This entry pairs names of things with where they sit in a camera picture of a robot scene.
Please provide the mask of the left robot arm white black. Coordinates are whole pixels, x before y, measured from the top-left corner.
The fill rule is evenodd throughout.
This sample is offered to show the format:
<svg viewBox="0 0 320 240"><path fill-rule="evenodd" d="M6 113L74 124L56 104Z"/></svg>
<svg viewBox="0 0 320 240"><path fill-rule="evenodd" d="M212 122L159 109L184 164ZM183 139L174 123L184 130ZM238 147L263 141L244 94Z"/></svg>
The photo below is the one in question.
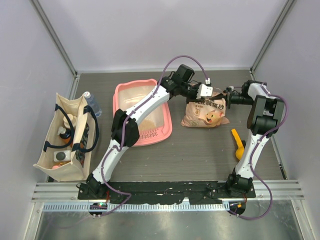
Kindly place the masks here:
<svg viewBox="0 0 320 240"><path fill-rule="evenodd" d="M181 95L189 100L196 99L200 84L190 85L195 71L182 64L170 76L162 76L151 92L134 106L118 109L111 126L109 146L96 169L86 179L83 190L90 199L102 199L109 187L108 181L120 158L140 138L139 125L156 108L168 102L172 97Z"/></svg>

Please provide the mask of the yellow plastic scoop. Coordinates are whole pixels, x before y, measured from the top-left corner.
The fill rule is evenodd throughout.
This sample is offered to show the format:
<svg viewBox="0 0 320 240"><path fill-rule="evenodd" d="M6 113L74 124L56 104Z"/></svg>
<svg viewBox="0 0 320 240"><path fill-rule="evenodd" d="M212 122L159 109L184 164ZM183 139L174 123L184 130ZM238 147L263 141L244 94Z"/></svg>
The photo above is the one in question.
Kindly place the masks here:
<svg viewBox="0 0 320 240"><path fill-rule="evenodd" d="M238 161L240 161L245 151L246 142L240 138L240 135L235 128L231 130L231 133L237 147L237 149L235 150L235 157Z"/></svg>

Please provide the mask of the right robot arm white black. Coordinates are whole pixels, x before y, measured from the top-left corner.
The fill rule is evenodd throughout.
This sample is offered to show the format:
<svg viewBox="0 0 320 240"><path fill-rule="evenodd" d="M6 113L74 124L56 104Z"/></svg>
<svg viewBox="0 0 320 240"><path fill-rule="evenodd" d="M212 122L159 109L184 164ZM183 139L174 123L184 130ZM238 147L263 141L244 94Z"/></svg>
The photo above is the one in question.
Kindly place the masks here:
<svg viewBox="0 0 320 240"><path fill-rule="evenodd" d="M253 188L255 167L264 146L281 125L285 101L272 95L265 82L253 80L246 81L241 92L237 92L232 86L227 87L224 92L228 107L232 104L251 106L246 123L248 139L244 152L229 174L225 186L226 193L236 198L248 194Z"/></svg>

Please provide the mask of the pink cat litter bag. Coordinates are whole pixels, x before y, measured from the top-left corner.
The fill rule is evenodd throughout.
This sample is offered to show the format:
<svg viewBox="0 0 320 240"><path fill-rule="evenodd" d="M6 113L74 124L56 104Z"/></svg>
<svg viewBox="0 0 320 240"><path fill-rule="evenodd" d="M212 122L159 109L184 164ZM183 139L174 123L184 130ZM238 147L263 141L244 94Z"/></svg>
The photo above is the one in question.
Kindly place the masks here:
<svg viewBox="0 0 320 240"><path fill-rule="evenodd" d="M185 115L180 124L189 128L215 128L229 124L230 121L226 117L225 95L217 88L217 91L212 92L212 97L218 97L218 99L206 98L204 102L187 103Z"/></svg>

